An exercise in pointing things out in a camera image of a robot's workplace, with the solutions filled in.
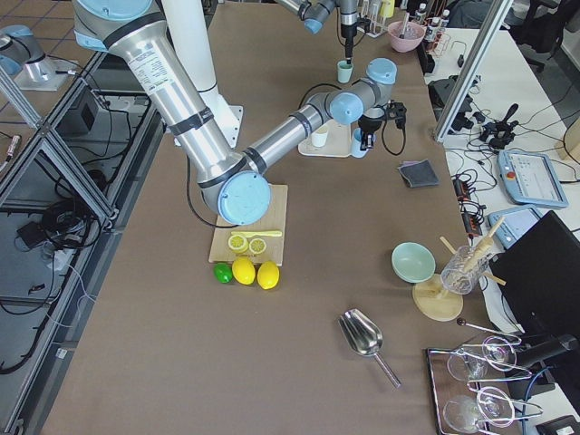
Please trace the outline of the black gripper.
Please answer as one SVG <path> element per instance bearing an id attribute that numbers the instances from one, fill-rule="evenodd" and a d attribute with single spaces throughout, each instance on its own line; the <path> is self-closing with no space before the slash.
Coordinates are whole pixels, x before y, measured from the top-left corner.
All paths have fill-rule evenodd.
<path id="1" fill-rule="evenodd" d="M 358 120 L 358 127 L 361 130 L 361 150 L 371 150 L 374 146 L 374 134 L 382 126 L 384 115 L 375 117 L 363 115 Z"/>
<path id="2" fill-rule="evenodd" d="M 344 56 L 347 64 L 352 64 L 354 37 L 357 35 L 358 14 L 340 13 L 340 35 L 343 38 Z"/>

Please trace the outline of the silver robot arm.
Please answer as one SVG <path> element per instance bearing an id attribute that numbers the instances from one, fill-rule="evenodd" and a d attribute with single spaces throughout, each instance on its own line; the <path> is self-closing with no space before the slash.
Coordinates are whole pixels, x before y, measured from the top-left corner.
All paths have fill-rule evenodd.
<path id="1" fill-rule="evenodd" d="M 192 159 L 206 205 L 231 225 L 257 222 L 268 210 L 265 172 L 328 121 L 348 125 L 377 117 L 392 94 L 397 68 L 372 60 L 343 91 L 309 98 L 265 137 L 236 150 L 242 108 L 220 94 L 198 1 L 77 1 L 80 46 L 122 58 Z"/>
<path id="2" fill-rule="evenodd" d="M 277 3 L 296 15 L 312 34 L 317 34 L 331 13 L 337 11 L 341 36 L 344 39 L 344 59 L 349 65 L 352 64 L 354 37 L 359 23 L 357 1 L 321 0 L 314 3 L 313 1 L 280 0 Z"/>

